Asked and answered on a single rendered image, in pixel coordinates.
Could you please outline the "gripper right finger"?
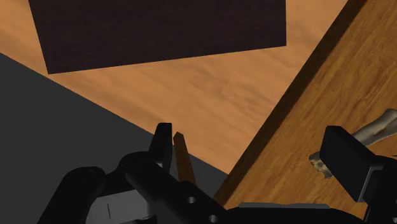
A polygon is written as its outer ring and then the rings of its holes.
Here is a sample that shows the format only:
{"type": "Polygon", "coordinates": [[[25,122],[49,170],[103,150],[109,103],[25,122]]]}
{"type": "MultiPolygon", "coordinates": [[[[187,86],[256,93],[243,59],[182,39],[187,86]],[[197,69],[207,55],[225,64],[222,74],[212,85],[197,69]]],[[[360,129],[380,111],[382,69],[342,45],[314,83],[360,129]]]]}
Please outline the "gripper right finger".
{"type": "Polygon", "coordinates": [[[328,126],[320,159],[353,201],[367,204],[366,224],[397,224],[397,160],[372,153],[340,126],[328,126]]]}

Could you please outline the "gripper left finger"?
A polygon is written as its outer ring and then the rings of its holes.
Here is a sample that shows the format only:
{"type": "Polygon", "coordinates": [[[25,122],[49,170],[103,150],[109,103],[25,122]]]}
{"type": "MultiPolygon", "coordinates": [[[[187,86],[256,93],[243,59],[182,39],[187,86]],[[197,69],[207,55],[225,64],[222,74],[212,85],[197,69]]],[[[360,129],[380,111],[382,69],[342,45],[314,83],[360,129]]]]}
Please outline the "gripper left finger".
{"type": "Polygon", "coordinates": [[[157,224],[227,224],[226,209],[188,181],[173,178],[172,125],[159,123],[148,151],[125,155],[112,176],[99,167],[69,171],[37,224],[85,224],[94,201],[105,193],[136,190],[153,208],[157,224]]]}

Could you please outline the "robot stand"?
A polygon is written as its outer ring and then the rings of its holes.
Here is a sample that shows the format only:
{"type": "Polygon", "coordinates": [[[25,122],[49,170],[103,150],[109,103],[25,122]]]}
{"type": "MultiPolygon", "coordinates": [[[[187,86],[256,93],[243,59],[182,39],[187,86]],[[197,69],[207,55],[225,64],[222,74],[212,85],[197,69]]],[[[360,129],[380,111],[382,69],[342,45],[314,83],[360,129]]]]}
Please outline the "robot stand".
{"type": "Polygon", "coordinates": [[[50,74],[286,45],[286,0],[28,0],[50,74]]]}

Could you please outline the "pale grey bone-shaped object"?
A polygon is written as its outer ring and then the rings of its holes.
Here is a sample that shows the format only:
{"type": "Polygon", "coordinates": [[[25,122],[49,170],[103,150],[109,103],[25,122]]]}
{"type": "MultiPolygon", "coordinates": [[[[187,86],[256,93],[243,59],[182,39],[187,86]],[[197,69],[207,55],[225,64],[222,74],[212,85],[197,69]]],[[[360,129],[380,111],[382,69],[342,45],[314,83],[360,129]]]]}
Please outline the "pale grey bone-shaped object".
{"type": "MultiPolygon", "coordinates": [[[[386,109],[377,119],[352,133],[352,136],[365,146],[374,144],[389,136],[397,134],[397,109],[386,109]]],[[[325,179],[333,177],[331,171],[320,159],[320,152],[309,156],[309,162],[325,179]]]]}

